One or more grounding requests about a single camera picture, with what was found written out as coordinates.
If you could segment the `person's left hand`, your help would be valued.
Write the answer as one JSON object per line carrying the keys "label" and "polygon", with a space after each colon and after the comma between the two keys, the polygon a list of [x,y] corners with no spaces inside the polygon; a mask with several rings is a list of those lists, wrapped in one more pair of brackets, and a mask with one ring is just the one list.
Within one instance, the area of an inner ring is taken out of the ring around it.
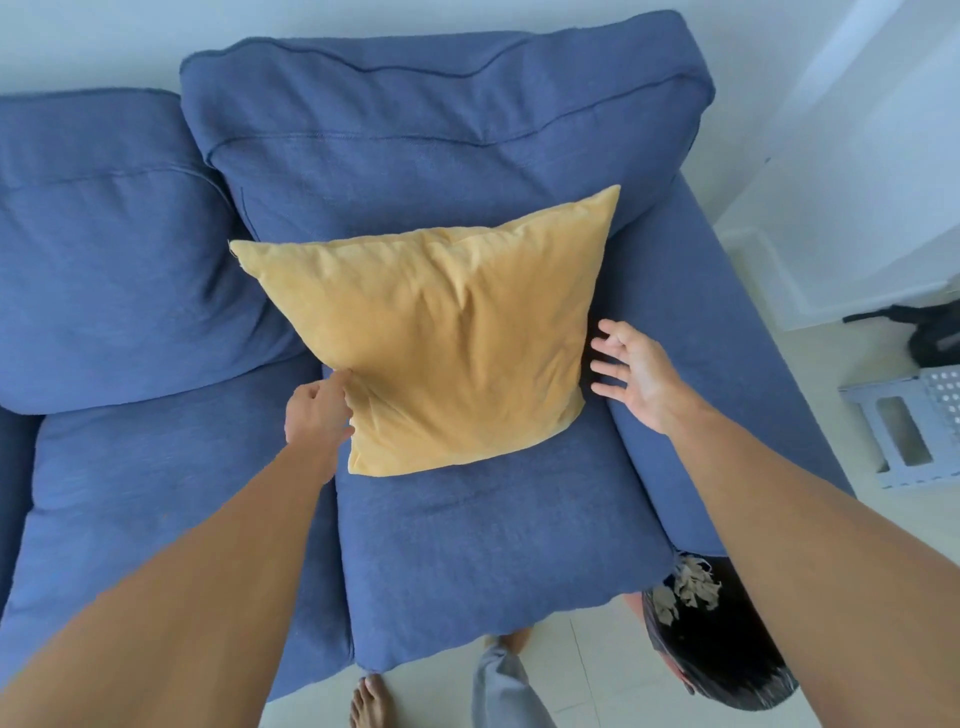
{"label": "person's left hand", "polygon": [[285,414],[286,449],[299,454],[319,484],[335,475],[339,451],[354,435],[354,411],[319,407],[319,380],[294,390]]}

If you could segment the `person's left foot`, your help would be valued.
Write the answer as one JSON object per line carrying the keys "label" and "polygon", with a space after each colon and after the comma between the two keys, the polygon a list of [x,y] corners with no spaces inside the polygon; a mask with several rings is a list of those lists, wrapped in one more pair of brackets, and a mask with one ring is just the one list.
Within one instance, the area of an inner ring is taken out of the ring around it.
{"label": "person's left foot", "polygon": [[380,674],[367,674],[355,687],[349,728],[399,728],[394,698]]}

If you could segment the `blue sofa seat cushion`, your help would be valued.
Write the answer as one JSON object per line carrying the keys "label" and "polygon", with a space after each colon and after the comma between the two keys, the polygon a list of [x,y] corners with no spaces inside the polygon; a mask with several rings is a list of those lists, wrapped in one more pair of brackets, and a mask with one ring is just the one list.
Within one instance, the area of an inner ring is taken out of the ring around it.
{"label": "blue sofa seat cushion", "polygon": [[355,661],[383,673],[655,586],[674,550],[607,405],[465,466],[335,477]]}
{"label": "blue sofa seat cushion", "polygon": [[42,418],[0,616],[0,687],[103,590],[211,516],[284,445],[309,353],[191,392]]}

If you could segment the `person's left forearm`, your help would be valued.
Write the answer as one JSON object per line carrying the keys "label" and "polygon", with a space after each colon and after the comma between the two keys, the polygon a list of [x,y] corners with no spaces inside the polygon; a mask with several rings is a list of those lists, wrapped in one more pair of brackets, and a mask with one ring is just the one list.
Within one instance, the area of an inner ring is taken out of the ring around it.
{"label": "person's left forearm", "polygon": [[258,728],[337,450],[288,444],[97,596],[0,692],[0,728]]}

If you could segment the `person's right forearm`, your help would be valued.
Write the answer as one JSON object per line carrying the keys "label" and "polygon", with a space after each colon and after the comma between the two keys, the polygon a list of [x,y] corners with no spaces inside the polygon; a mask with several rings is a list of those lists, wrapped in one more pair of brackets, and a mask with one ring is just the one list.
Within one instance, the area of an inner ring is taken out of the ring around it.
{"label": "person's right forearm", "polygon": [[658,420],[823,728],[960,728],[960,565],[697,396]]}

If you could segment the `person's right foot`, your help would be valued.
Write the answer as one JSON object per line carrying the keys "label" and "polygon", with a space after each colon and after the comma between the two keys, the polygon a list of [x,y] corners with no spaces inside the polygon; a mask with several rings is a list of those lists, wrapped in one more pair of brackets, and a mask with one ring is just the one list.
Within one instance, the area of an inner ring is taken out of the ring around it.
{"label": "person's right foot", "polygon": [[529,644],[534,626],[515,630],[507,635],[490,635],[485,638],[485,650],[502,649],[520,655]]}

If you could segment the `grey plastic folding step stool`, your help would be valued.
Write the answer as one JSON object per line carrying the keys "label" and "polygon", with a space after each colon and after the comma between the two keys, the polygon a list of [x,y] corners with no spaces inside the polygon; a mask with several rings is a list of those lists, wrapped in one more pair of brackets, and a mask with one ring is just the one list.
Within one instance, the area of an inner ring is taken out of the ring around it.
{"label": "grey plastic folding step stool", "polygon": [[880,450],[882,488],[960,483],[960,365],[848,385],[839,393],[859,407]]}

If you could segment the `person's right hand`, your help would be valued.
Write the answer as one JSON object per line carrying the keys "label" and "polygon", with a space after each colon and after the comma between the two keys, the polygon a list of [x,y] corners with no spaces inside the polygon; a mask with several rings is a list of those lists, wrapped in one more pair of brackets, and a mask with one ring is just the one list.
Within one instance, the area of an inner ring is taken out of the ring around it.
{"label": "person's right hand", "polygon": [[[615,322],[629,325],[635,332],[637,345],[643,350],[644,401],[619,402],[628,409],[633,418],[658,434],[671,436],[673,432],[678,431],[681,423],[691,421],[712,410],[702,396],[682,380],[659,342],[640,332],[627,321]],[[605,396],[603,398],[618,403]]]}

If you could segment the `grey trouser leg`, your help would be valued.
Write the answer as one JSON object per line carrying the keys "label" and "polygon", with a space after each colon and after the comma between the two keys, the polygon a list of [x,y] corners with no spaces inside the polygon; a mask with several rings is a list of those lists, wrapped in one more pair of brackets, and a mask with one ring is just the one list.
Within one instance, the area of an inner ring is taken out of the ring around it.
{"label": "grey trouser leg", "polygon": [[472,728],[557,728],[529,684],[519,655],[497,642],[485,649],[473,674]]}

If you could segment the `person's foot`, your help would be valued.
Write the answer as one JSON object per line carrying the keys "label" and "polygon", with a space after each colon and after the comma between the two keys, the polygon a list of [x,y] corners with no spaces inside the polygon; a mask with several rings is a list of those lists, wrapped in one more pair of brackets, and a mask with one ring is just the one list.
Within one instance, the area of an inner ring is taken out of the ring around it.
{"label": "person's foot", "polygon": [[502,649],[520,655],[529,644],[534,626],[515,630],[507,635],[490,635],[485,638],[485,650]]}
{"label": "person's foot", "polygon": [[367,674],[355,687],[349,728],[399,728],[394,698],[380,674]]}

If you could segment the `yellow throw pillow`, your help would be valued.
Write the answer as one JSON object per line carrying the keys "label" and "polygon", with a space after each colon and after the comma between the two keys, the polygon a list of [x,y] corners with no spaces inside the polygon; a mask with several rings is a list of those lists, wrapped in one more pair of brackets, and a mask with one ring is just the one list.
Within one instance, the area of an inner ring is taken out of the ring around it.
{"label": "yellow throw pillow", "polygon": [[311,353],[352,375],[348,471],[532,448],[582,413],[589,310],[620,186],[495,227],[229,248]]}

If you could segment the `blue sofa back cushion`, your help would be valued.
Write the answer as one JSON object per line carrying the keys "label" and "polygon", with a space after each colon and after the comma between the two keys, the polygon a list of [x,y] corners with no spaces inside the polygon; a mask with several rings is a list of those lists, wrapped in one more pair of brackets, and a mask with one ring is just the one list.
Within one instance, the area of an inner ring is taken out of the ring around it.
{"label": "blue sofa back cushion", "polygon": [[0,407],[51,415],[226,382],[305,350],[180,97],[0,95]]}
{"label": "blue sofa back cushion", "polygon": [[615,234],[661,198],[714,102],[685,19],[188,56],[181,106],[257,241],[495,227],[612,186]]}

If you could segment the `black bag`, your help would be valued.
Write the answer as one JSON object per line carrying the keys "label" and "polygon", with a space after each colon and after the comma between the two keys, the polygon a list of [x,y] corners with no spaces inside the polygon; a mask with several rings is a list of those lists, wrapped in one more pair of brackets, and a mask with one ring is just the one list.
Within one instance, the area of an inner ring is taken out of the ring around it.
{"label": "black bag", "polygon": [[845,316],[842,323],[870,319],[887,319],[914,327],[906,347],[919,368],[960,366],[960,297],[927,306],[893,304]]}

